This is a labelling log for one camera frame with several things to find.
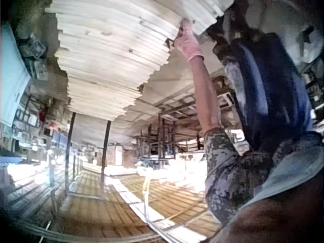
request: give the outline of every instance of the stack of lumber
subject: stack of lumber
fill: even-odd
[[[71,111],[114,120],[168,62],[182,17],[200,35],[233,0],[53,0]]]

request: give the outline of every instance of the hand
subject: hand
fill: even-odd
[[[193,34],[191,22],[187,19],[181,21],[175,47],[182,52],[188,61],[196,56],[204,58],[198,40]]]

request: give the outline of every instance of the worker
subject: worker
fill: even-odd
[[[206,201],[223,228],[208,242],[304,242],[323,223],[323,143],[297,70],[275,34],[220,38],[214,53],[236,91],[251,151],[222,128],[217,91],[183,20],[175,46],[188,60],[207,156]]]

